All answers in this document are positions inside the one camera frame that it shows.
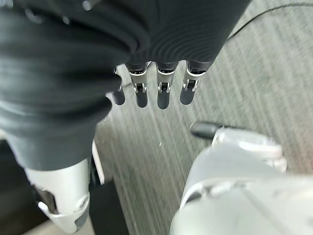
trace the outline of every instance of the silver metal joint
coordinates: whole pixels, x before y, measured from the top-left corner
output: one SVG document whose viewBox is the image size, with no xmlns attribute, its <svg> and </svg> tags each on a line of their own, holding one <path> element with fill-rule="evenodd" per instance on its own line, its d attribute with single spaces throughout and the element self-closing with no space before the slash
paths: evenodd
<svg viewBox="0 0 313 235">
<path fill-rule="evenodd" d="M 147 69 L 129 72 L 132 80 L 132 84 L 136 93 L 142 92 L 145 93 L 147 91 Z"/>
<path fill-rule="evenodd" d="M 171 91 L 175 70 L 172 71 L 160 71 L 157 70 L 157 90 L 158 92 L 166 91 L 169 93 Z"/>
<path fill-rule="evenodd" d="M 205 76 L 205 73 L 206 71 L 199 73 L 199 74 L 192 73 L 187 68 L 185 72 L 183 84 L 182 84 L 182 87 L 184 88 L 184 90 L 186 91 L 188 90 L 188 88 L 192 88 L 192 91 L 194 92 L 198 87 L 199 80 L 201 80 Z"/>
</svg>

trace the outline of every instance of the robotic hand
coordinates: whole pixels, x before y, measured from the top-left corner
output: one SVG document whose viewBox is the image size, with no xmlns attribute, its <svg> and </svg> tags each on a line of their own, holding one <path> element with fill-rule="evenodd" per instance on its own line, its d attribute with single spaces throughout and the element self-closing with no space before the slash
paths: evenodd
<svg viewBox="0 0 313 235">
<path fill-rule="evenodd" d="M 190 129 L 213 142 L 191 167 L 170 235 L 312 234 L 313 178 L 282 173 L 280 144 L 214 123 Z"/>
</svg>

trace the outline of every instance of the black wire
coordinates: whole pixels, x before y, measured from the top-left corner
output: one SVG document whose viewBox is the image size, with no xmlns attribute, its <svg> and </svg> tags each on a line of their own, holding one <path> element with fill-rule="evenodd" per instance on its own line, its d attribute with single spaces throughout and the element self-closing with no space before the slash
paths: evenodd
<svg viewBox="0 0 313 235">
<path fill-rule="evenodd" d="M 272 11 L 276 11 L 282 8 L 289 8 L 289 7 L 301 7 L 301 6 L 305 6 L 305 7 L 313 7 L 313 3 L 307 3 L 307 2 L 303 2 L 303 3 L 290 3 L 290 4 L 286 4 L 286 5 L 281 5 L 278 7 L 274 7 L 274 8 L 270 8 L 258 15 L 256 15 L 255 17 L 253 17 L 251 20 L 249 20 L 248 22 L 246 22 L 243 26 L 241 26 L 236 32 L 234 32 L 231 36 L 228 37 L 227 41 L 230 41 L 231 39 L 233 39 L 238 33 L 241 32 L 241 30 L 243 30 L 248 24 L 250 24 L 251 22 L 253 22 L 254 20 L 258 19 L 259 17 L 261 17 L 262 15 L 268 13 L 268 12 L 272 12 Z"/>
</svg>

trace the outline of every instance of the striped carpet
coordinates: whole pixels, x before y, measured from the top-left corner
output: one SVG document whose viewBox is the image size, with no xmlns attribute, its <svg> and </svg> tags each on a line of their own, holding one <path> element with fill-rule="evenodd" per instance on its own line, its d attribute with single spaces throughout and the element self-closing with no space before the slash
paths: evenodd
<svg viewBox="0 0 313 235">
<path fill-rule="evenodd" d="M 236 28 L 290 2 L 254 0 Z M 168 234 L 192 161 L 209 144 L 189 134 L 195 120 L 272 136 L 283 145 L 291 172 L 313 173 L 312 36 L 313 8 L 266 14 L 223 47 L 188 106 L 179 101 L 184 62 L 166 110 L 157 107 L 154 65 L 148 71 L 146 108 L 137 107 L 131 86 L 125 88 L 125 104 L 113 105 L 99 123 L 96 143 L 106 177 L 115 180 L 131 235 Z M 119 73 L 128 83 L 125 68 Z"/>
</svg>

